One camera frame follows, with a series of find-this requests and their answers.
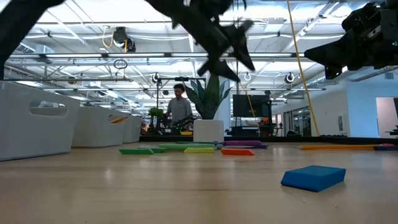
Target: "ceiling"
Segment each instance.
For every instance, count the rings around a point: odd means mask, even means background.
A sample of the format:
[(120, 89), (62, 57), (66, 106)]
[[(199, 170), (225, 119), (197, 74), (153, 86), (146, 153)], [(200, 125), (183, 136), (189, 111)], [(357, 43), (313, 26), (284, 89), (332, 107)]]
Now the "ceiling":
[[(3, 8), (7, 2), (0, 0), (0, 8)], [(298, 51), (304, 52), (312, 47), (338, 40), (344, 34), (341, 28), (343, 19), (352, 10), (365, 3), (366, 1), (343, 3), (290, 1)], [(252, 19), (255, 22), (247, 32), (250, 53), (295, 52), (286, 2), (250, 0), (246, 10), (242, 5), (234, 6), (220, 19), (223, 21), (222, 24), (230, 24), (238, 18)], [(65, 3), (48, 9), (22, 43), (32, 49), (38, 49), (38, 46), (42, 49), (44, 45), (56, 54), (105, 53), (106, 51), (123, 53), (124, 50), (114, 44), (110, 48), (104, 46), (104, 42), (105, 45), (112, 43), (111, 33), (119, 26), (126, 27), (127, 34), (136, 44), (137, 52), (205, 52), (199, 45), (193, 44), (192, 38), (182, 27), (178, 26), (173, 30), (170, 18), (163, 16), (143, 0), (66, 0)], [(118, 70), (113, 66), (116, 59), (57, 58), (50, 65), (23, 58), (12, 59), (8, 62), (10, 66), (16, 68), (14, 71), (23, 75), (31, 73), (36, 78), (51, 74), (51, 78), (58, 79), (70, 76), (110, 79), (115, 78), (116, 72), (118, 73), (118, 82), (101, 81), (97, 83), (101, 88), (125, 88), (126, 86), (150, 88), (154, 86), (151, 78), (155, 73), (164, 78), (198, 77), (194, 71), (204, 63), (203, 59), (190, 57), (180, 59), (142, 57), (126, 59), (129, 66), (125, 70)], [(239, 74), (242, 85), (248, 88), (291, 88), (302, 83), (302, 80), (298, 78), (291, 85), (284, 82), (285, 76), (290, 72), (296, 77), (300, 74), (295, 58), (255, 60), (255, 72), (247, 70), (240, 63), (237, 65), (235, 60), (228, 60), (228, 65)], [(303, 59), (301, 66), (307, 80), (323, 71), (322, 66), (306, 59)], [(9, 78), (12, 78), (14, 73), (7, 74)], [(121, 82), (120, 78), (123, 75), (133, 82)], [(52, 84), (57, 84), (61, 88), (76, 87), (65, 82), (52, 82)], [(169, 81), (164, 88), (172, 88), (174, 84), (176, 84), (175, 81)], [(272, 92), (275, 96), (281, 93), (283, 91)], [(155, 102), (149, 96), (151, 94), (154, 95), (155, 91), (120, 92), (120, 95), (136, 103)]]

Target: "man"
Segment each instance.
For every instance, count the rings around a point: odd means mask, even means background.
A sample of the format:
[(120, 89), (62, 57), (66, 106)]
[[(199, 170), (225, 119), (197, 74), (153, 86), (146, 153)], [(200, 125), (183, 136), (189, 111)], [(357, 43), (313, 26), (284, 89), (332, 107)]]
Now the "man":
[(172, 124), (186, 118), (192, 114), (192, 108), (190, 102), (182, 97), (182, 93), (185, 92), (183, 84), (176, 84), (174, 86), (175, 98), (172, 98), (169, 102), (166, 115), (172, 114)]

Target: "yellow foam block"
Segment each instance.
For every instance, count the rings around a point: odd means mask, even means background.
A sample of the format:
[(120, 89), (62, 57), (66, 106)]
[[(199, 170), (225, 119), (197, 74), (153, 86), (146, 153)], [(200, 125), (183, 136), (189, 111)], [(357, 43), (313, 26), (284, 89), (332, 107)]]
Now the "yellow foam block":
[(214, 148), (186, 148), (185, 153), (213, 153)]
[(322, 149), (333, 149), (333, 150), (374, 150), (375, 145), (320, 145), (320, 146), (300, 146), (302, 150), (322, 150)]

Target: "cable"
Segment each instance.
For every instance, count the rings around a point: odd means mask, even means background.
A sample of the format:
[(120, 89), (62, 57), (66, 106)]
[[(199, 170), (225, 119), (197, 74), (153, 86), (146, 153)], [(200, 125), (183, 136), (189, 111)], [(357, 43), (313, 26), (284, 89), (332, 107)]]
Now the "cable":
[(311, 102), (311, 98), (310, 98), (310, 92), (308, 91), (307, 82), (305, 81), (305, 78), (304, 78), (303, 68), (301, 67), (301, 60), (300, 60), (300, 56), (299, 56), (299, 49), (297, 48), (296, 36), (294, 35), (296, 32), (294, 31), (293, 18), (292, 18), (292, 11), (290, 10), (290, 2), (289, 2), (289, 0), (286, 0), (286, 3), (287, 3), (287, 10), (289, 11), (290, 26), (291, 26), (291, 28), (292, 28), (292, 33), (293, 33), (294, 48), (296, 49), (296, 57), (297, 57), (298, 67), (299, 67), (299, 69), (300, 69), (301, 79), (303, 80), (303, 84), (304, 84), (304, 88), (305, 88), (305, 93), (307, 94), (308, 104), (309, 104), (309, 106), (310, 106), (311, 115), (312, 115), (312, 118), (313, 118), (313, 123), (314, 123), (314, 125), (315, 125), (315, 129), (317, 130), (317, 134), (318, 134), (318, 136), (319, 136), (320, 133), (319, 133), (319, 129), (318, 129), (317, 117), (315, 116), (315, 113), (313, 112), (312, 102)]
[(261, 134), (260, 134), (260, 126), (259, 126), (259, 123), (257, 122), (256, 115), (254, 114), (253, 105), (251, 104), (251, 100), (250, 100), (250, 96), (249, 96), (249, 94), (248, 94), (248, 91), (247, 91), (245, 88), (243, 88), (241, 82), (239, 82), (239, 84), (241, 85), (241, 87), (242, 87), (243, 91), (245, 92), (246, 96), (248, 97), (250, 109), (251, 109), (251, 112), (253, 113), (253, 118), (256, 120), (257, 129), (259, 130), (259, 137), (261, 137)]
[(103, 33), (103, 35), (102, 35), (102, 43), (103, 43), (103, 45), (104, 45), (106, 48), (111, 48), (112, 45), (113, 45), (113, 34), (114, 34), (114, 31), (112, 31), (111, 45), (106, 45), (106, 43), (105, 43), (105, 40), (104, 40), (105, 32), (106, 32), (106, 27), (105, 27), (104, 33)]

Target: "table surface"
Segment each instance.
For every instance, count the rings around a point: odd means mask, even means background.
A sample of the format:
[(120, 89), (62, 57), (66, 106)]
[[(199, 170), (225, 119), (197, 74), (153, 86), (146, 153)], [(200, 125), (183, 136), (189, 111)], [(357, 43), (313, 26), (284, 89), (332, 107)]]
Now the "table surface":
[[(398, 152), (301, 151), (273, 143), (255, 156), (120, 148), (0, 163), (1, 223), (397, 223)], [(285, 171), (346, 168), (320, 193), (280, 185)]]

